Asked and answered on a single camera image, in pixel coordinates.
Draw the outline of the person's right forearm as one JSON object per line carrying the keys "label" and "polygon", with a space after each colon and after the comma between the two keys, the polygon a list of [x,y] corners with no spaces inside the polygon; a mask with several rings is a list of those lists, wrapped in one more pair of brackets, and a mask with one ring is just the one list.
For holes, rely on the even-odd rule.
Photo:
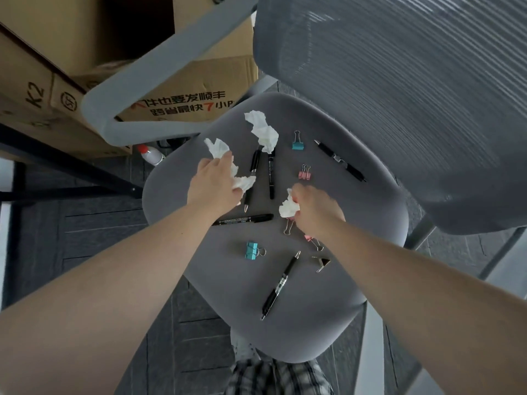
{"label": "person's right forearm", "polygon": [[449,395],[527,395],[527,302],[339,219],[307,228]]}

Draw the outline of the black desk frame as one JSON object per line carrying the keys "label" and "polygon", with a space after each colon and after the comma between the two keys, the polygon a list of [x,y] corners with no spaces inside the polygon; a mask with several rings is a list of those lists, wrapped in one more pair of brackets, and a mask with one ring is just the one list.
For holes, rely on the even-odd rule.
{"label": "black desk frame", "polygon": [[0,124],[0,311],[146,225],[144,164],[103,159],[127,176]]}

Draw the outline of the person's right hand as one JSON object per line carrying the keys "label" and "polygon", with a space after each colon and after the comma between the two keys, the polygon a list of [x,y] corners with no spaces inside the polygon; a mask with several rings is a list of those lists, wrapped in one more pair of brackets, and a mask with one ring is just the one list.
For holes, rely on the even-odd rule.
{"label": "person's right hand", "polygon": [[315,208],[312,212],[296,212],[297,227],[306,235],[326,239],[346,223],[338,203],[325,191],[315,188]]}

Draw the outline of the grey mesh chair backrest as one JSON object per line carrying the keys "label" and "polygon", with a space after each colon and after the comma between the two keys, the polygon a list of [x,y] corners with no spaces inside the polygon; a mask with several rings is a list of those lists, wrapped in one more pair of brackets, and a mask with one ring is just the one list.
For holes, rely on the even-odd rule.
{"label": "grey mesh chair backrest", "polygon": [[442,231],[527,226],[527,0],[258,0],[254,57]]}

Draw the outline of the black clear-barrel gel pen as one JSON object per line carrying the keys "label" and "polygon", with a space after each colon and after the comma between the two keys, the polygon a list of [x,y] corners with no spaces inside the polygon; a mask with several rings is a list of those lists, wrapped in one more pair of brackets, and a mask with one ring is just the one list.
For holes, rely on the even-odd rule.
{"label": "black clear-barrel gel pen", "polygon": [[301,254],[301,251],[298,251],[294,255],[294,257],[289,261],[289,263],[288,263],[287,267],[285,268],[284,272],[282,273],[281,278],[279,279],[277,285],[271,290],[271,292],[267,296],[267,299],[265,300],[265,303],[262,306],[260,320],[263,321],[267,317],[267,315],[269,314],[269,312],[272,309],[273,304],[275,303],[276,299],[278,298],[282,288],[285,286],[293,266],[295,265],[296,261],[299,259],[300,254]]}

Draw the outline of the person's left forearm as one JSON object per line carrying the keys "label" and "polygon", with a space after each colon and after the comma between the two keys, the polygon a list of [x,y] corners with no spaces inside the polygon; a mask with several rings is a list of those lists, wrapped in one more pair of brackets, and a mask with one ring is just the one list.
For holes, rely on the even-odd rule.
{"label": "person's left forearm", "polygon": [[113,395],[213,221],[191,202],[0,312],[0,395]]}

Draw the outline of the grey chair frame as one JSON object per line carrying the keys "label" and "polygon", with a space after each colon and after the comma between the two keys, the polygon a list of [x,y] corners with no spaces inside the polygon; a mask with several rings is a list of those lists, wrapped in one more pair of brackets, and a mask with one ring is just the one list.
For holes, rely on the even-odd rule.
{"label": "grey chair frame", "polygon": [[436,229],[430,217],[424,215],[409,232],[404,248],[418,250],[424,246],[425,255],[482,280],[489,277],[520,238],[527,234],[527,226],[469,236],[433,234]]}

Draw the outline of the plaid trousers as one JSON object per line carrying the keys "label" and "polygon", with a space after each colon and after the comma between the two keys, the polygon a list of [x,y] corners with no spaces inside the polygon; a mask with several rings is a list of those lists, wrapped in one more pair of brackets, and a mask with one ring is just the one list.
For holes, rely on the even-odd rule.
{"label": "plaid trousers", "polygon": [[316,360],[236,362],[223,395],[335,395]]}

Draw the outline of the large brown cardboard box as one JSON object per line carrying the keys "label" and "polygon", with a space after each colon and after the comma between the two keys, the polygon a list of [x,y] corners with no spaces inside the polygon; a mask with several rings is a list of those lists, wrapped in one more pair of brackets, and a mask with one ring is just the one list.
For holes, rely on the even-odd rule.
{"label": "large brown cardboard box", "polygon": [[80,159],[131,154],[80,113],[81,76],[121,55],[103,0],[0,0],[0,124]]}

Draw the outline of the black clip pen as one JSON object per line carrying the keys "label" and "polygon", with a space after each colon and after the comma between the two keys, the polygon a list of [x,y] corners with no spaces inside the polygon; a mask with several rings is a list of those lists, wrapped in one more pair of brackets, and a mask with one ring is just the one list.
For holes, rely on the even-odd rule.
{"label": "black clip pen", "polygon": [[365,176],[362,172],[360,172],[358,169],[356,169],[354,166],[346,162],[342,159],[339,155],[337,155],[334,151],[332,151],[327,145],[320,142],[319,140],[313,140],[317,147],[328,157],[330,157],[332,160],[334,160],[337,164],[343,166],[347,172],[349,172],[355,179],[359,180],[360,182],[366,182]]}

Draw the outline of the large white tissue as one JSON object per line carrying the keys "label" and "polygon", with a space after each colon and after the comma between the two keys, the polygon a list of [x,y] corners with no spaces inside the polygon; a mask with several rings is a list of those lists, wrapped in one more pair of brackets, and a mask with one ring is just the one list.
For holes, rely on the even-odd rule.
{"label": "large white tissue", "polygon": [[[214,142],[212,142],[209,138],[207,138],[204,140],[204,143],[211,153],[213,159],[221,159],[225,153],[230,151],[229,146],[221,139],[216,139]],[[247,190],[250,190],[253,187],[256,177],[239,177],[237,176],[238,169],[238,166],[234,164],[234,156],[231,156],[230,176],[232,178],[232,189],[235,190],[236,188],[239,188],[243,193],[245,193]]]}

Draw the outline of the printed brown cardboard box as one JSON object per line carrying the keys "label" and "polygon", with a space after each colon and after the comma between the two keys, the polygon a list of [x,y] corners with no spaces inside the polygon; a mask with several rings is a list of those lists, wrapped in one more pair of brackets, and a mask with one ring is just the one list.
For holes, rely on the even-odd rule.
{"label": "printed brown cardboard box", "polygon": [[[76,78],[89,91],[133,60],[99,65]],[[217,119],[258,79],[252,55],[192,61],[163,84],[118,114],[123,121],[176,121],[200,123]],[[83,94],[54,75],[51,106],[89,126],[80,113]]]}

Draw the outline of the person's left hand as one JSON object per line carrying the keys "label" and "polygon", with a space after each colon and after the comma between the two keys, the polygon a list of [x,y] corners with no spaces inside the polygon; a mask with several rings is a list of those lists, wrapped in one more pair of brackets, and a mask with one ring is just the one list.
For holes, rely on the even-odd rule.
{"label": "person's left hand", "polygon": [[190,182],[187,206],[203,221],[212,223],[235,207],[231,206],[231,156],[229,151],[221,159],[202,159]]}

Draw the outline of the small white tissue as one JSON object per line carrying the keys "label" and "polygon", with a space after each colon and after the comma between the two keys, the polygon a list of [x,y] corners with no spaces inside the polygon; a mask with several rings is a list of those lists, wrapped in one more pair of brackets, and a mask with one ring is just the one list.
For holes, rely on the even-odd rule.
{"label": "small white tissue", "polygon": [[279,207],[280,217],[285,219],[294,218],[296,212],[300,211],[300,205],[293,200],[292,188],[287,189],[288,197]]}

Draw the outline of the grey chair seat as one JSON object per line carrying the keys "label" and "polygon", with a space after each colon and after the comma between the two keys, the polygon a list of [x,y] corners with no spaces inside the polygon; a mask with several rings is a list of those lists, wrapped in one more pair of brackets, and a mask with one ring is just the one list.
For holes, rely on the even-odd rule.
{"label": "grey chair seat", "polygon": [[[344,126],[304,100],[280,92],[264,92],[235,106],[198,137],[189,140],[156,166],[145,182],[144,215],[154,224],[184,206],[198,162],[210,157],[204,143],[223,140],[231,149],[238,175],[249,175],[258,139],[244,113],[260,111],[279,133],[275,147],[274,190],[269,198],[267,155],[260,157],[257,180],[247,213],[237,206],[223,219],[272,213],[263,223],[212,227],[195,252],[184,276],[211,308],[237,333],[268,356],[300,363],[322,354],[348,327],[365,302],[359,288],[325,247],[322,252],[293,227],[283,233],[286,220],[279,206],[287,189],[298,181],[303,164],[312,174],[307,184],[327,192],[344,212],[346,221],[397,245],[408,232],[405,197],[385,165]],[[291,148],[300,131],[303,151]],[[365,176],[355,179],[325,155],[313,140],[327,145]],[[246,244],[256,242],[265,256],[245,259]],[[262,306],[294,255],[301,251],[285,286],[262,321]],[[331,259],[320,273],[312,256]]]}

